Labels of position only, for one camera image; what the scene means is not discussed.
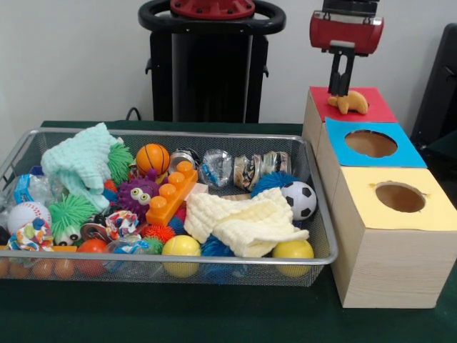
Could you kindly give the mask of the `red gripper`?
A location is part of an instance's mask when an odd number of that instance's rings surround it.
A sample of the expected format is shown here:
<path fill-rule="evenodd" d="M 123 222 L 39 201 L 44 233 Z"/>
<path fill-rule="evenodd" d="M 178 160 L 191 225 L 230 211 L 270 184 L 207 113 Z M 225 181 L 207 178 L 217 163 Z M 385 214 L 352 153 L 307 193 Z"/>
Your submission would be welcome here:
<path fill-rule="evenodd" d="M 310 21 L 310 42 L 312 47 L 323 50 L 343 47 L 352 48 L 358 55 L 369 55 L 378 48 L 383 26 L 382 17 L 314 11 Z M 346 55 L 346 68 L 342 75 L 339 72 L 341 56 L 341 51 L 333 52 L 328 85 L 328 92 L 333 96 L 346 96 L 351 83 L 355 55 Z"/>

